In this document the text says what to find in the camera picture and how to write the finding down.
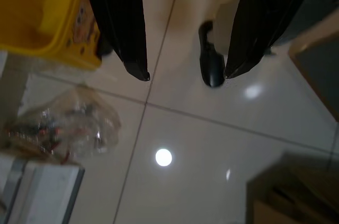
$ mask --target yellow plastic bin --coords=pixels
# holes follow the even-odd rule
[[[89,0],[0,0],[0,49],[82,69],[101,64]]]

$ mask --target black shoe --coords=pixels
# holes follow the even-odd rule
[[[214,45],[207,40],[207,33],[213,30],[213,22],[206,21],[199,28],[200,69],[202,79],[209,87],[221,86],[224,81],[224,56],[217,53]]]

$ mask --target white tile floor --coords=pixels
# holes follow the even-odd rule
[[[219,89],[199,68],[197,30],[228,0],[144,0],[152,81],[132,78],[115,55],[94,73],[31,73],[19,113],[85,83],[119,113],[116,149],[83,161],[70,223],[244,223],[246,186],[286,156],[339,160],[337,123],[287,55]],[[13,59],[7,70],[19,73]],[[160,148],[172,153],[156,164]]]

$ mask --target black leather shoe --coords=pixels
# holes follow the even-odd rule
[[[218,87],[225,81],[225,61],[224,56],[217,53],[214,45],[207,40],[207,34],[212,30],[213,21],[206,21],[199,28],[200,69],[205,84],[209,87]]]

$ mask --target plastic bag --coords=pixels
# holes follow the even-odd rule
[[[117,112],[94,91],[77,87],[5,128],[11,142],[60,162],[107,152],[118,143]]]

